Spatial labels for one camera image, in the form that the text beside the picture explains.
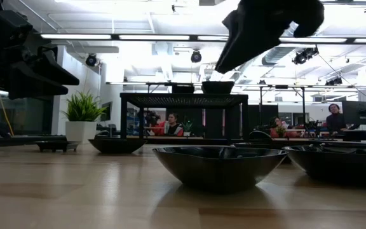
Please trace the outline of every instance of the small plant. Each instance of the small plant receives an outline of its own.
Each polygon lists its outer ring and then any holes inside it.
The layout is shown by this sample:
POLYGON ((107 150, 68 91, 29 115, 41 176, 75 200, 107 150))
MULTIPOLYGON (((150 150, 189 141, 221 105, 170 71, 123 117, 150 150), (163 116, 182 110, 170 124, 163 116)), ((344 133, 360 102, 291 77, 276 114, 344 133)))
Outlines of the small plant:
POLYGON ((192 122, 187 121, 186 123, 182 123, 184 132, 191 132, 191 126, 193 125, 192 122))
POLYGON ((285 133, 286 133, 286 129, 285 127, 276 127, 276 133, 278 133, 279 137, 283 137, 285 136, 285 133))
POLYGON ((69 121, 96 121, 105 111, 105 108, 98 108, 99 101, 90 92, 77 92, 66 101, 67 112, 62 112, 69 121))

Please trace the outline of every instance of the black bowl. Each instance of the black bowl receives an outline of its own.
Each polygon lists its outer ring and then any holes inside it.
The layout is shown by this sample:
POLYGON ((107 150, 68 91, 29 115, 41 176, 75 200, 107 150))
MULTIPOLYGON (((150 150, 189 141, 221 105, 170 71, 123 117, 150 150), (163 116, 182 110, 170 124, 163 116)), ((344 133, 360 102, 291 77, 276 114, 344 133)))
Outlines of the black bowl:
POLYGON ((234 87, 233 81, 204 81, 201 83, 204 94, 230 94, 234 87))
POLYGON ((125 154, 133 153, 141 148, 146 143, 146 140, 96 138, 90 139, 89 142, 101 153, 125 154))
POLYGON ((340 185, 366 186, 366 149, 289 146, 289 158, 311 178, 340 185))
POLYGON ((234 147, 173 147, 153 151, 182 183, 214 193, 253 187, 286 156, 282 150, 234 147))

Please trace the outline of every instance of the white planter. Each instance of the white planter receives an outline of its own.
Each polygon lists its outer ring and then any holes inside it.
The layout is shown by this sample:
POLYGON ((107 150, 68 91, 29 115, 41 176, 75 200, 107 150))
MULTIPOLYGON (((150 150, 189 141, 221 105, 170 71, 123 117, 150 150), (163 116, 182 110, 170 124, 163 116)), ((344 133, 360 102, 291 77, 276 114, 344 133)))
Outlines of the white planter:
POLYGON ((89 139, 94 139, 97 129, 95 121, 67 121, 66 139, 69 142, 89 144, 89 139))

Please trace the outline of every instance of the black cable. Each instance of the black cable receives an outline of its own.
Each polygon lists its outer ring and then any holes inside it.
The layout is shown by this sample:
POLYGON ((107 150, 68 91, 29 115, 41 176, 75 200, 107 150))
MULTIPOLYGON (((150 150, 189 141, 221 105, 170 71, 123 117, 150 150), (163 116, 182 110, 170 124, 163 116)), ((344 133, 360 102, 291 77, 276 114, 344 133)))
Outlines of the black cable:
POLYGON ((362 95, 364 95, 366 97, 366 95, 362 91, 360 91, 357 87, 355 87, 348 80, 346 80, 346 78, 341 76, 341 74, 339 74, 320 54, 318 54, 318 56, 338 75, 338 77, 342 78, 345 82, 347 82, 349 85, 351 85, 351 87, 353 87, 358 93, 361 93, 362 95))

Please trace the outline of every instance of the metal bowl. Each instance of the metal bowl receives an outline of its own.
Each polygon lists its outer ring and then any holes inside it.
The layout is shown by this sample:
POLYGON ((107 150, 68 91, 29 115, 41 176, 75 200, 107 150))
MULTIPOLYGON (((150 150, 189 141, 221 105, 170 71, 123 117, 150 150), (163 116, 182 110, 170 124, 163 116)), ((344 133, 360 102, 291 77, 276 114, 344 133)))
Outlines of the metal bowl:
POLYGON ((141 148, 146 140, 96 138, 89 140, 89 142, 101 153, 126 154, 141 148))
POLYGON ((366 148, 289 146, 289 158, 311 178, 341 185, 366 186, 366 148))
POLYGON ((214 193, 253 187, 286 156, 282 150, 233 147, 173 147, 153 151, 182 183, 214 193))

